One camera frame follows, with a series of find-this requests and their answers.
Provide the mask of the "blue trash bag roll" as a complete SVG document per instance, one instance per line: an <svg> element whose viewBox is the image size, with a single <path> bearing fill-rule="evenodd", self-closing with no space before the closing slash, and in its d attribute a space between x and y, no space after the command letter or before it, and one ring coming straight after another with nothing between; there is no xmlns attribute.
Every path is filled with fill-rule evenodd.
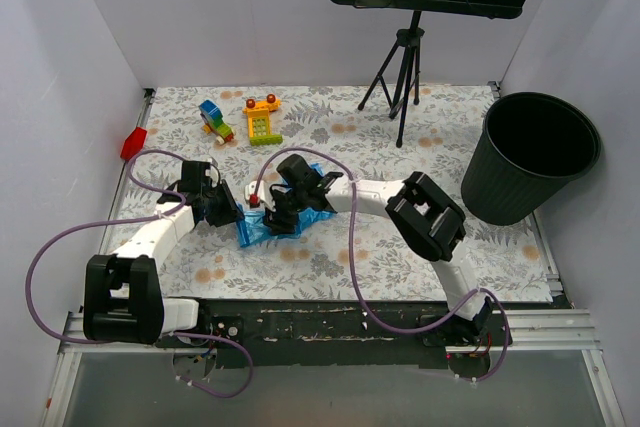
<svg viewBox="0 0 640 427"><path fill-rule="evenodd" d="M320 174L326 175L322 169L317 164L310 165L312 168L316 169ZM269 188L274 184L283 184L284 180L281 178L281 181L278 183L273 183L267 185ZM285 234L285 235L273 235L272 227L267 227L263 224L264 213L268 210L266 207L259 208L251 208L248 204L249 210L244 213L244 219L236 223L238 230L238 238L240 245L243 247L248 247L251 245L255 245L261 242L264 242L270 238L298 238L301 236L301 233L310 227L312 224L331 218L335 214L334 212L318 212L314 211L311 208L307 208L298 213L299 215L299 223L294 234Z"/></svg>

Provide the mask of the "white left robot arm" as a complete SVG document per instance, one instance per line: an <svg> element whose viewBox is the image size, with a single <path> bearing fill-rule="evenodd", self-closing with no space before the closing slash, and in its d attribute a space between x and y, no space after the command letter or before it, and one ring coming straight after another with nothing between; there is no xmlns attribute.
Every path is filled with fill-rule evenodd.
<svg viewBox="0 0 640 427"><path fill-rule="evenodd" d="M156 203L156 218L109 255L87 263L83 332L92 341L153 344L178 331L193 347L213 333L199 303L161 292L158 269L179 242L205 222L213 227L244 218L225 180L209 162L184 161L180 179Z"/></svg>

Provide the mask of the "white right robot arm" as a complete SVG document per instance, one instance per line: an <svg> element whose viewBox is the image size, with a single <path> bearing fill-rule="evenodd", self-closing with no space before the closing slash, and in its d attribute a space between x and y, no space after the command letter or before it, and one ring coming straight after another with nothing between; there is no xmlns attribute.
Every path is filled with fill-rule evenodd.
<svg viewBox="0 0 640 427"><path fill-rule="evenodd" d="M411 251L428 261L445 292L448 311L429 324L394 327L380 319L363 295L356 296L370 322L398 335L437 331L464 344L475 344L489 331L494 300L478 284L467 262L463 240L463 210L426 174L415 171L395 181L358 180L344 165L325 175L304 159L305 149L286 148L277 167L283 184L266 186L256 180L245 188L252 207L265 209L264 223L274 235L292 232L300 212L364 213L389 219Z"/></svg>

